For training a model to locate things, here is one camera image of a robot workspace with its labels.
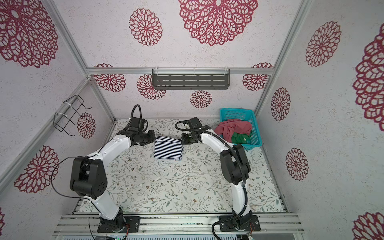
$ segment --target red flower pattern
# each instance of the red flower pattern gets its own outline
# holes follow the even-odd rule
[[[21,192],[37,193],[49,186],[50,177],[55,179],[57,169],[54,168],[59,164],[57,153],[50,146],[43,146],[34,158],[24,169],[24,173],[14,182],[14,186]]]
[[[289,174],[296,180],[303,180],[308,174],[308,161],[304,153],[297,148],[292,148],[287,153],[285,165]]]
[[[364,215],[359,215],[358,219],[353,223],[354,240],[384,239],[384,216],[381,213],[371,214],[366,212]]]
[[[384,24],[379,34],[364,49],[365,55],[356,66],[356,104],[364,109],[364,117],[373,119],[384,131]]]
[[[283,120],[291,107],[290,95],[285,88],[279,88],[273,94],[271,101],[271,113],[276,121]]]
[[[308,43],[305,54],[308,65],[317,67],[327,62],[340,42],[340,25],[330,21],[317,29]]]
[[[1,231],[3,230],[3,226],[5,225],[4,216],[5,215],[1,212],[1,207],[0,207],[0,236],[1,236]]]
[[[259,63],[254,65],[253,68],[273,68],[273,65],[270,63]],[[257,91],[264,88],[268,77],[267,74],[246,74],[243,76],[243,85],[248,90]]]
[[[82,137],[92,137],[96,129],[95,119],[93,116],[89,113],[83,113],[80,115],[79,120],[77,121],[77,129]]]
[[[58,35],[38,0],[0,1],[0,52],[5,60],[23,67],[49,65],[54,59]]]
[[[153,46],[160,41],[163,29],[156,15],[148,9],[136,9],[129,19],[133,37],[141,44]]]
[[[148,99],[155,100],[162,98],[167,92],[166,90],[156,90],[153,88],[152,75],[150,74],[140,76],[136,84],[140,94]]]
[[[109,64],[101,63],[96,68],[114,68]],[[123,74],[94,74],[93,77],[98,85],[110,92],[120,92],[125,88],[125,78]]]
[[[184,28],[200,43],[223,45],[252,21],[257,0],[179,0]]]
[[[196,108],[205,108],[212,102],[212,95],[204,90],[198,90],[192,93],[190,101]]]

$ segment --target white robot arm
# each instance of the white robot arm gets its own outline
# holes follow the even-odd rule
[[[189,129],[181,129],[177,125],[185,124]],[[232,222],[237,230],[246,229],[252,218],[252,211],[247,204],[247,178],[250,172],[250,165],[245,155],[244,148],[241,144],[234,145],[222,139],[209,126],[202,126],[197,117],[186,121],[179,121],[175,124],[175,128],[180,131],[189,131],[189,134],[182,134],[182,142],[184,145],[198,143],[199,141],[210,146],[215,152],[220,155],[221,169],[224,178],[231,185],[233,208],[231,217],[228,220],[219,221],[213,224],[214,226],[224,222]]]
[[[133,117],[133,112],[139,107],[140,118]],[[155,132],[146,131],[148,126],[141,117],[141,108],[136,105],[127,126],[107,142],[101,149],[86,157],[79,156],[73,160],[70,189],[89,201],[100,212],[100,227],[98,232],[122,232],[126,230],[122,209],[110,198],[107,188],[105,167],[125,149],[132,145],[146,145],[155,141]]]
[[[100,212],[100,226],[104,227],[106,232],[125,231],[126,220],[123,217],[122,209],[112,201],[108,191],[106,191],[108,182],[105,167],[118,154],[132,145],[146,145],[155,141],[154,131],[149,130],[146,132],[146,129],[144,129],[146,120],[141,118],[141,114],[140,118],[134,118],[132,115],[127,126],[101,149],[86,157],[79,156],[73,161],[70,189],[83,198],[89,199],[96,207]],[[184,144],[193,144],[201,141],[220,155],[222,173],[231,184],[233,215],[235,216],[234,226],[238,230],[244,229],[244,226],[249,224],[252,217],[252,211],[250,211],[250,207],[246,204],[246,179],[248,178],[250,166],[244,148],[240,144],[233,145],[223,140],[208,126],[202,127],[198,118],[181,122],[188,124],[191,128],[179,129],[176,126],[179,130],[191,131],[190,134],[182,134]]]

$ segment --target metal bar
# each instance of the metal bar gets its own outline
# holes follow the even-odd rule
[[[79,86],[71,93],[71,96],[80,94],[81,91],[87,86],[89,81],[84,79]],[[75,98],[70,100],[70,104],[75,101]],[[63,103],[60,108],[55,111],[56,113],[65,113],[70,106],[66,103]],[[35,154],[39,151],[41,146],[46,142],[49,136],[53,133],[55,128],[53,127],[53,117],[46,122],[46,124],[40,129],[40,131],[33,137],[33,139],[27,144],[27,146],[22,150],[22,152],[16,157],[16,159],[7,167],[4,173],[0,177],[0,195],[3,194],[4,190],[12,183],[17,174],[25,167],[26,163],[30,161]],[[62,115],[59,114],[56,119],[57,122],[60,121]]]
[[[88,74],[217,74],[227,73],[228,68],[87,68]],[[230,68],[231,74],[273,74],[273,68]]]
[[[211,234],[212,223],[218,220],[215,214],[137,214],[141,215],[139,232],[132,235],[151,234]],[[54,235],[87,235],[89,234],[88,218],[99,215],[63,215],[55,229]],[[257,214],[261,231],[257,233],[303,233],[303,227],[297,214]],[[94,235],[97,233],[98,219],[90,220],[90,228]],[[245,234],[246,232],[220,232],[220,226],[215,226],[216,233]]]
[[[261,96],[261,98],[257,104],[256,110],[255,110],[256,118],[260,114],[260,110],[263,107],[266,99],[271,94],[270,90],[272,89],[273,84],[275,83],[275,79],[278,77],[279,73],[281,72],[281,70],[283,68],[285,61],[288,58],[288,54],[289,54],[290,50],[292,49],[293,43],[294,43],[297,35],[299,34],[301,26],[303,25],[304,19],[309,12],[312,1],[313,0],[302,0],[301,1],[299,10],[296,13],[295,19],[291,25],[291,28],[288,32],[287,37],[285,38],[284,45],[281,48],[279,57],[277,58],[277,61],[275,63],[275,68],[274,68],[275,72],[274,72],[274,74],[272,74],[272,76],[267,81],[267,83],[264,87],[262,96]]]
[[[113,114],[112,109],[109,106],[107,100],[105,100],[104,95],[101,93],[101,90],[93,76],[90,76],[90,81],[92,83],[93,93],[95,94],[96,98],[99,100],[101,106],[104,109],[104,112],[108,115],[108,117],[112,122],[115,122],[116,120],[115,115]]]
[[[115,128],[115,123],[113,122],[111,127],[109,128],[109,131],[108,131],[107,135],[105,136],[103,144],[107,143],[111,139],[111,136],[112,136],[114,128]]]
[[[93,216],[97,215],[98,212],[81,212],[82,215],[88,215]],[[257,217],[262,218],[262,217],[297,217],[298,215],[295,213],[253,213],[254,215],[257,215]],[[125,213],[124,215],[128,215],[131,217],[163,217],[163,218],[173,218],[173,217],[189,217],[189,218],[194,218],[194,217],[219,217],[223,215],[232,215],[230,212],[214,212],[214,213],[194,213],[194,212],[181,212],[181,213],[153,213],[153,212],[131,212],[131,213]],[[73,216],[73,215],[62,215],[61,218],[83,218],[86,216]]]
[[[74,57],[76,63],[78,64],[82,74],[84,75],[84,77],[89,78],[89,74],[87,72],[86,62],[85,62],[83,56],[81,55],[80,50],[77,47],[74,39],[72,38],[63,18],[60,15],[59,10],[57,9],[57,7],[55,5],[55,3],[53,2],[53,0],[42,0],[42,3],[44,5],[45,9],[47,10],[47,12],[49,13],[50,17],[52,18],[53,22],[55,23],[57,31],[60,33],[64,42],[67,44],[72,56]],[[108,115],[108,117],[111,119],[112,122],[114,122],[115,117],[113,115],[113,112],[112,112],[110,106],[108,105],[107,101],[105,100],[104,96],[102,95],[100,89],[97,86],[96,87],[94,86],[96,84],[95,80],[91,79],[91,81],[93,83],[92,87],[93,87],[93,90],[94,90],[94,93],[95,93],[97,99],[99,100],[100,104],[102,105],[102,107],[103,107],[104,111],[106,112],[106,114]]]
[[[41,2],[49,13],[51,19],[53,20],[57,31],[60,33],[64,42],[67,44],[72,56],[75,58],[75,61],[78,64],[82,74],[84,75],[84,77],[88,77],[89,75],[86,70],[87,65],[85,63],[85,60],[81,55],[79,49],[77,48],[76,43],[73,40],[67,26],[65,25],[65,22],[61,17],[59,10],[53,3],[53,0],[41,0]]]

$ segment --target striped cloth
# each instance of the striped cloth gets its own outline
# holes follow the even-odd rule
[[[156,136],[154,158],[181,160],[184,145],[181,139]]]

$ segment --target leaf pattern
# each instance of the leaf pattern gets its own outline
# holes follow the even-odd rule
[[[156,135],[181,137],[179,119],[147,119]],[[219,119],[200,119],[213,129]],[[113,136],[128,123],[118,120]],[[219,155],[203,143],[186,145],[181,161],[153,158],[154,144],[132,146],[106,168],[107,191],[125,212],[231,212],[230,184]],[[248,199],[254,212],[285,212],[260,148],[246,152],[251,165]],[[97,212],[83,201],[79,212]]]

